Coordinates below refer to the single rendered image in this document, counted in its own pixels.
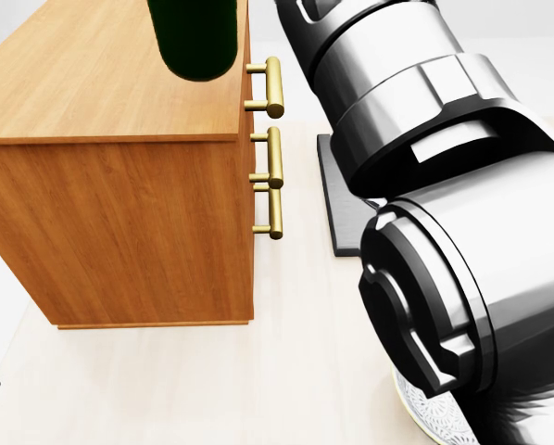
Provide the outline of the wooden cabinet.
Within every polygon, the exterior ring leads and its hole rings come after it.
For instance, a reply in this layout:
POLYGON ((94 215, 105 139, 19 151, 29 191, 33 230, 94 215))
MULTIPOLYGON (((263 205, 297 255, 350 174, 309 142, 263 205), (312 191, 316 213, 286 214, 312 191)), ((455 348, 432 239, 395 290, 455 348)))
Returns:
POLYGON ((146 0, 46 0, 0 44, 0 256, 62 329, 245 324, 247 0, 218 79, 169 71, 146 0))

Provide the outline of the dark green wine bottle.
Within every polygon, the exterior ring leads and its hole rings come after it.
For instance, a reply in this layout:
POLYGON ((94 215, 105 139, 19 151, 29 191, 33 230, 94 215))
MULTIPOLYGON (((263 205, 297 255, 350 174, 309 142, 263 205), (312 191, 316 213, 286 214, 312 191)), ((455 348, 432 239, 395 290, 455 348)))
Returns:
POLYGON ((160 55, 194 82, 216 79, 238 52, 237 0, 147 0, 160 55))

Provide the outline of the flat dark stove plate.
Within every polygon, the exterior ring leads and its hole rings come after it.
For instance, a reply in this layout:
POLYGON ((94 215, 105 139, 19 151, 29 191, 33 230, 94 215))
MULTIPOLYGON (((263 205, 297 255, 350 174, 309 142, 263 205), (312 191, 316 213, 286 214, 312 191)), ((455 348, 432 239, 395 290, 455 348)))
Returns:
POLYGON ((385 198, 360 198, 346 185, 330 145, 329 134, 317 136, 321 181, 335 257, 359 257, 360 239, 368 221, 387 201, 385 198))

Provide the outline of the patterned white bowl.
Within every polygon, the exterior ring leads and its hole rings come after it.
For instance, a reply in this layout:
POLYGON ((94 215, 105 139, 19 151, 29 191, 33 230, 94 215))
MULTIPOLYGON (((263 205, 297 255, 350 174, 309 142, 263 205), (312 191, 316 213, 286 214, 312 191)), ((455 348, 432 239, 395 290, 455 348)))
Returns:
POLYGON ((447 392, 426 398, 394 365, 397 394, 417 426, 438 445, 480 445, 453 396, 447 392))

